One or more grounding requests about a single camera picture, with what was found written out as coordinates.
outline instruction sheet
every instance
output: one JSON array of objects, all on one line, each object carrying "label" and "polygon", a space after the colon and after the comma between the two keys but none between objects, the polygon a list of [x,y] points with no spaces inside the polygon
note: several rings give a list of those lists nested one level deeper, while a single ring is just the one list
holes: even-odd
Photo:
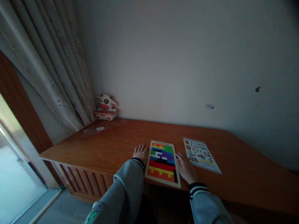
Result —
[{"label": "instruction sheet", "polygon": [[183,138],[187,158],[189,161],[201,168],[222,174],[212,154],[204,142]]}]

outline gray sleeve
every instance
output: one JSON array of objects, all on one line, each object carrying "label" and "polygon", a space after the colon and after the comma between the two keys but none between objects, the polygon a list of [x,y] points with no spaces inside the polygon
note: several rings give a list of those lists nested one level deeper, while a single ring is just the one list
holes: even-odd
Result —
[{"label": "gray sleeve", "polygon": [[221,200],[212,195],[204,184],[193,183],[190,204],[195,224],[233,224]]},{"label": "gray sleeve", "polygon": [[135,222],[143,190],[142,167],[137,161],[128,160],[113,179],[109,190],[93,204],[84,224]]}]

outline hand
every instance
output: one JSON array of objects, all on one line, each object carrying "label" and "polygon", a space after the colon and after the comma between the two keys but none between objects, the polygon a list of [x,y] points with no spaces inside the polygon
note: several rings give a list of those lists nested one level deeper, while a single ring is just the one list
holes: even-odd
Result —
[{"label": "hand", "polygon": [[141,159],[144,165],[146,165],[149,160],[149,147],[147,146],[144,148],[144,144],[140,145],[138,148],[136,146],[133,157]]},{"label": "hand", "polygon": [[190,161],[183,156],[180,152],[175,154],[177,156],[178,171],[182,178],[187,181],[188,184],[198,182],[197,175],[195,173],[194,167]]}]

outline striped cuff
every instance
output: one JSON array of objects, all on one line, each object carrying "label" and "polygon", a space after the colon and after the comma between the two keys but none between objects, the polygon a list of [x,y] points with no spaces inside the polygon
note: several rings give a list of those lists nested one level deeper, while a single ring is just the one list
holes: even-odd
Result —
[{"label": "striped cuff", "polygon": [[139,158],[137,158],[137,157],[134,157],[134,158],[132,158],[132,160],[137,161],[138,164],[141,166],[141,168],[144,169],[145,166],[144,166],[144,163],[142,162],[141,159],[139,159]]},{"label": "striped cuff", "polygon": [[202,183],[192,183],[188,187],[190,190],[190,198],[193,198],[196,194],[201,192],[206,192],[210,194],[210,191],[207,188],[207,186]]}]

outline cow toy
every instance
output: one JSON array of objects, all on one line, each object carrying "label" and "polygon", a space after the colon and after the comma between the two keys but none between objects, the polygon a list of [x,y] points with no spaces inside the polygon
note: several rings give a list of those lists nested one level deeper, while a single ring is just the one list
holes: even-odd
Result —
[{"label": "cow toy", "polygon": [[113,107],[116,106],[116,102],[112,100],[112,96],[102,94],[100,97],[97,97],[97,99],[99,100],[100,108],[93,112],[96,118],[98,120],[113,120],[118,114],[118,111],[113,109]]}]

